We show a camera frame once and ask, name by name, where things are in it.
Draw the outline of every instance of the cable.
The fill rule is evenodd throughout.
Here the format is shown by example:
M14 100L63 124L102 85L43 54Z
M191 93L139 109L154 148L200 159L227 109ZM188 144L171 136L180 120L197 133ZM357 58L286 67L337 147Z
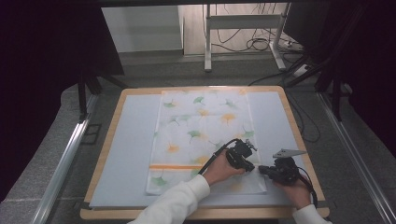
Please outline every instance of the cable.
M288 91L288 94L287 94L288 99L289 99L289 96L293 99L293 101L297 104L297 106L303 111L303 113L306 115L306 117L312 122L312 124L315 126L315 129L316 129L317 132L318 132L318 136L312 140L312 139L307 139L307 138L305 138L305 137L304 137L304 131L302 131L302 132L301 132L302 138L303 138L305 141L309 142L309 143L316 143L316 142L321 138L321 132L320 132L320 129L319 129L318 125L317 125L317 124L314 122L314 120L308 115L308 113L306 113L306 111L303 110L303 108L298 104L298 102L297 102L297 100L294 98L294 96ZM298 111L298 108L295 107L295 106L294 106L294 108L296 109L296 112L299 114L300 112ZM299 116L300 116L300 119L301 119L301 123L304 123L303 117L301 117L301 115L299 115Z
M251 10L250 14L253 14L254 10L256 10L256 8L258 7L260 10L260 5L261 3L256 4L256 6L253 8L253 10Z
M221 148L219 148L219 150L217 150L216 152L213 153L212 157L210 157L209 161L207 161L204 165L204 167L202 167L202 169L198 172L198 175L201 175L204 173L204 171L207 169L207 167L218 157L218 155L222 152L222 150L224 150L225 148L227 148L228 145L230 145L232 142L236 142L238 141L237 138L231 140L230 142L228 142L227 144L223 145Z
M204 36L206 39L206 29L205 29L205 17L204 17L204 5L202 5L202 25L204 27Z
M282 54L282 59L285 60L288 63L295 63L297 61L292 62L291 60L286 58L286 55L290 55L290 54L302 54L302 53L297 53L297 52L289 52L289 53L283 53Z
M276 3L274 4L273 13L272 14L274 14L274 12L275 12L275 7L276 7Z
M248 84L248 86L251 86L251 85L253 85L253 84L256 83L256 82L265 80L265 79L267 79L267 78L270 78L270 77L277 77L277 76L280 76L280 75L283 75L283 74L284 74L284 72L281 72L281 73L273 74L273 75L268 76L268 77L261 77L261 78L259 78L259 79L257 79L257 80L254 80L254 81L250 82L250 83Z
M289 99L289 96L288 96L287 94L286 94L286 97L288 98L288 101L289 101L291 107L294 108L294 111L297 113L297 116L298 116L298 118L300 119L300 122L301 122L301 127L299 126L300 135L301 135L301 137L304 139L303 133L304 133L304 129L305 129L305 124L304 124L303 116L301 116L300 111L297 109L296 105Z
M228 14L230 14L230 12L227 10L227 8L225 7L225 4L224 4L224 10L228 13Z
M314 190L314 186L312 185L311 178L309 177L309 175L306 172L306 170L304 170L301 167L297 167L297 168L299 168L300 170L303 170L305 172L306 176L308 177L309 182L302 175L299 176L299 179L301 181L303 181L303 183L308 187L309 192L312 194L312 201L314 202L314 206L316 208L318 208L318 195L317 195L317 193Z
M301 56L301 58L299 58L295 63L293 63L289 69L288 69L288 73L285 74L285 76L282 77L282 79L279 81L279 83L277 83L277 85L281 86L282 88L285 88L285 80L290 77L292 74L294 74L294 72L302 65L304 64L304 62L308 60L308 55L307 54L303 54L303 56Z
M269 33L269 34L271 34L271 35L276 35L276 34L274 34L274 33L271 32L271 29L270 29L270 30L262 29L262 30L266 31L267 33ZM290 41L290 40L284 39L284 38L282 38L282 37L280 37L279 39L284 40L284 41ZM297 42L297 41L290 41L290 43L292 43L292 44L300 44L300 43Z
M261 5L261 4L258 4L257 6L255 6L255 7L253 8L253 10L251 11L250 14L252 14L252 13L254 12L254 10L255 10L257 7L260 9L260 5ZM203 20L203 24L204 24L204 36L205 36L205 38L206 38L206 33L205 33L204 5L202 5L202 7L203 7L203 8L202 8L202 20ZM216 5L216 15L217 15L217 14L218 14L218 5ZM242 29L238 29L233 35L231 35L228 39L226 39L225 41L223 41L223 40L221 40L221 38L220 38L219 29L218 29L218 30L217 30L217 33L218 33L219 42L220 42L221 44L227 43L227 42L230 41L232 38L234 38L241 30L242 30ZM229 48L224 47L224 46L219 45L219 44L211 44L211 45L212 45L212 46L215 46L215 47L220 47L220 48L223 48L223 49L227 49L228 51L231 51L231 52L244 52L244 51L248 51L248 50L253 50L253 51L264 51L264 50L266 50L266 49L269 48L269 38L268 38L268 39L265 39L265 38L255 38L254 36L255 36L255 34L257 33L257 30L258 30L258 29L256 29L256 30L254 31L252 37L247 41L247 47L246 47L245 49L229 49ZM260 48L256 47L256 44L257 44L257 43L267 43L267 45L266 45L263 49L260 49Z

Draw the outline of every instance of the black cable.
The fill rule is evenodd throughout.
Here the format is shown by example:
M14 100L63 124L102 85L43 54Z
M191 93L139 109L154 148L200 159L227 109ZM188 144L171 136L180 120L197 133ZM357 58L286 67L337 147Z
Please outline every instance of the black cable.
M294 111L297 113L297 116L300 119L300 123L301 123L301 127L299 127L300 128L300 135L304 139L305 124L304 124L303 116L301 116L300 111L297 109L296 105L289 99L289 96L287 94L286 94L286 97L288 98L288 101L289 101L291 107L294 108Z
M274 34L274 33L271 32L271 29L270 29L270 30L262 29L262 30L266 31L266 32L268 33L268 35L274 35L274 36L276 36L276 34ZM292 44L298 44L298 45L300 45L300 43L297 42L297 41L291 41L291 40L288 40L288 39L284 39L284 38L282 38L282 37L280 37L279 39L284 40L284 41L288 41L288 42L290 42L290 43L292 43Z
M261 78L259 78L259 79L257 79L257 80L254 80L254 81L252 81L252 82L250 82L249 84L247 84L248 86L251 86L251 85L253 85L254 83L256 83L256 82L259 82L259 81L262 81L262 80L265 80L265 79L267 79L267 78L270 78L270 77L277 77L277 76L281 76L281 75L283 75L284 74L284 72L281 72L281 73L277 73L277 74L273 74L273 75L271 75L271 76L268 76L268 77L261 77Z
M268 7L267 14L270 14L271 4L272 4L272 3L270 3L270 6Z
M273 13L272 14L274 14L274 12L275 12L275 7L276 7L276 3L274 4Z
M205 17L204 17L204 5L202 5L202 25L204 27L204 36L206 39L206 30L205 30Z
M304 53L304 49L286 49L280 45L277 45L277 50L279 52L287 52L287 53Z
M253 10L251 10L250 14L253 14L254 10L256 10L257 7L260 10L260 5L261 5L261 3L256 4L256 6L253 8Z
M225 4L224 4L224 10L228 13L228 14L230 14L230 12L227 10L227 8L225 7Z
M300 170L303 170L303 171L305 172L306 176L308 177L309 182L308 182L308 180L306 180L302 175L299 176L299 179L300 179L301 181L303 181L303 183L308 187L309 192L312 194L312 200L314 201L314 206L315 206L316 208L318 208L318 195L317 195L317 193L316 193L315 190L314 190L314 186L313 186L313 184L312 184L311 178L309 177L309 175L308 175L308 173L306 172L306 170L304 170L304 169L301 168L301 167L298 167L298 168L299 168Z
M250 14L252 14L252 13L254 12L254 10L255 10L259 5L260 5L260 4L258 4L256 7L254 7ZM217 14L218 14L218 5L216 5L216 15L217 15ZM242 29L238 29L233 35L231 35L231 37L229 37L228 39L226 39L225 41L223 41L223 40L221 40L221 38L220 38L219 29L218 29L218 30L217 30L217 33L218 33L219 42L220 42L221 44L227 43L227 42L230 41L232 38L234 38L241 30L242 30ZM252 37L247 41L247 48L246 48L246 49L229 49L229 48L224 47L224 46L219 45L219 44L211 44L211 45L212 45L212 46L215 46L215 47L220 47L220 48L223 48L223 49L227 49L228 51L231 51L231 52L244 52L244 51L248 51L248 50L264 51L264 50L268 49L268 48L269 48L269 40L267 40L267 39L265 39L265 38L255 38L254 35L256 34L256 32L257 32L257 29L254 31ZM265 46L265 48L259 49L259 48L257 48L257 47L255 46L255 44L257 44L257 43L267 43L267 45Z
M282 59L283 60L285 60L286 62L288 62L288 63L295 63L295 62L297 62L297 61L291 61L290 59L287 59L286 58L286 55L295 55L295 54L302 54L302 53L297 53L297 52L289 52L289 53L283 53L282 54Z
M320 132L320 129L319 129L318 125L317 125L317 124L314 122L314 120L308 115L308 113L298 104L298 102L297 102L297 100L294 98L294 96L293 96L290 92L288 92L288 94L289 94L289 96L294 100L294 102L297 104L297 106L303 111L303 113L306 115L306 117L312 122L312 124L315 126L315 128L316 128L316 130L317 130L317 132L318 132L317 138L315 138L314 140L311 140L311 139L307 139L307 138L304 137L304 131L303 131L303 132L301 133L302 138L303 138L305 141L307 141L307 142L316 143L316 142L321 138L321 132Z
M204 173L204 171L207 169L207 167L218 157L218 155L222 152L222 150L224 150L225 148L227 148L228 145L230 145L232 142L236 142L238 141L237 138L231 140L230 142L228 142L227 144L223 145L221 148L219 148L219 150L217 150L216 152L213 153L212 157L210 157L209 161L207 161L204 165L204 167L202 167L202 169L198 172L198 175L201 175Z
M277 73L277 74L274 74L274 75L271 75L271 76L268 76L268 77L261 77L261 78L259 78L259 79L257 79L257 80L254 80L254 81L250 82L250 83L248 84L248 86L252 86L252 85L255 84L256 82L265 80L265 79L270 78L270 77L276 77L276 76L285 75L284 77L282 77L281 81L279 82L279 83L282 83L282 85L280 85L279 83L277 84L277 85L280 85L281 87L283 87L283 86L284 86L284 80L288 77L288 73L294 73L294 70L296 69L296 67L297 67L299 64L302 64L303 62L305 62L306 59L307 59L307 56L306 56L306 55L303 55L303 56L302 56L301 58L299 58L295 63L293 63L293 64L289 67L289 69L288 69L287 71L284 71L284 72L281 72L281 73Z

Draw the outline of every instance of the green leaf print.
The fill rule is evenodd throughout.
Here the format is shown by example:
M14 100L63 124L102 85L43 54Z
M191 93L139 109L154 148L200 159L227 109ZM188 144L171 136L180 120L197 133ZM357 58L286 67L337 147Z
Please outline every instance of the green leaf print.
M204 100L204 96L199 96L197 98L195 98L194 100L194 104L201 104L201 105L205 105L204 103L202 103L202 101Z
M169 123L172 123L172 122L175 122L178 126L180 126L180 124L177 122L177 116L172 116L172 117L169 119Z
M163 106L165 106L165 107L167 107L167 108L172 108L172 107L175 107L176 105L175 105L175 103L174 103L173 100L172 100L171 103L163 103Z
M254 131L248 132L248 131L245 129L245 127L244 127L244 131L245 131L245 133L242 134L242 137L249 138L249 137L252 137L252 136L254 135Z
M193 137L200 137L201 133L199 131L190 131L188 132L189 135L191 135L190 143Z
M225 104L226 104L227 106L229 106L230 108L233 108L233 109L236 109L236 108L237 108L237 106L233 103L232 100L226 99L225 101L226 101Z
M191 174L190 174L191 178L194 178L196 175L198 175L198 173L199 173L198 169L191 170Z
M191 118L190 115L182 115L182 116L180 116L178 119L187 122L190 118Z
M211 141L209 141L209 143L211 143L211 144L213 144L213 145L215 145L215 149L219 149L219 148L221 148L223 145L224 145L224 142L223 141L219 141L218 143L212 143Z
M167 182L161 176L160 177L152 177L151 181L157 186L164 186Z

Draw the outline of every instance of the wooden border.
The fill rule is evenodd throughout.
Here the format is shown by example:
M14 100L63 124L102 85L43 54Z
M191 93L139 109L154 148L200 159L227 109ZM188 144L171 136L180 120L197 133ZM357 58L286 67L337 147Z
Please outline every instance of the wooden border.
M111 120L110 127L107 132L105 142L102 147L101 154L96 164L95 171L92 175L91 183L88 187L87 194L84 199L84 203L90 203L93 192L98 184L100 176L105 167L106 158L113 141L114 134L117 129L117 125L120 120L122 107L128 95L147 95L147 94L161 94L162 91L208 91L208 90L240 90L247 92L254 91L276 91L279 94L282 105L285 109L288 117L291 130L296 140L297 146L300 150L306 151L303 138L300 135L300 131L297 127L297 123L291 112L291 108L286 97L286 93L281 87L278 86L234 86L234 87L172 87L172 88L144 88L144 89L127 89L124 90L117 104L114 112L113 119ZM318 201L324 202L325 198L318 182L317 175L315 174L312 162L309 159L308 154L302 156L303 162L311 177L314 189L318 195ZM126 209L126 210L89 210L82 208L80 215L84 219L135 219L142 209ZM327 217L330 213L328 207L322 207L318 209L319 213L323 217ZM291 217L292 208L290 206L273 206L273 207L251 207L251 208L200 208L191 214L188 219L234 219L234 218L285 218Z

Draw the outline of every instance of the metal stand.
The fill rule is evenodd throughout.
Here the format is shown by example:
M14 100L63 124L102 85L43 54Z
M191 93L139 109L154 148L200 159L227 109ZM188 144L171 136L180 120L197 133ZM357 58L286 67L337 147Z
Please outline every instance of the metal stand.
M87 118L87 100L85 94L85 86L88 87L92 95L99 95L102 92L102 86L99 83L96 75L113 83L114 85L124 89L131 88L125 83L119 81L113 76L107 75L98 69L82 69L78 78L78 101L79 101L79 123L82 123Z
M282 14L271 15L232 15L211 16L210 5L206 5L206 43L205 43L205 71L212 71L212 52L210 42L210 31L221 29L275 29L276 37L269 43L271 51L276 60L279 70L286 70L282 58L277 50L280 35L287 18L290 3L287 3Z

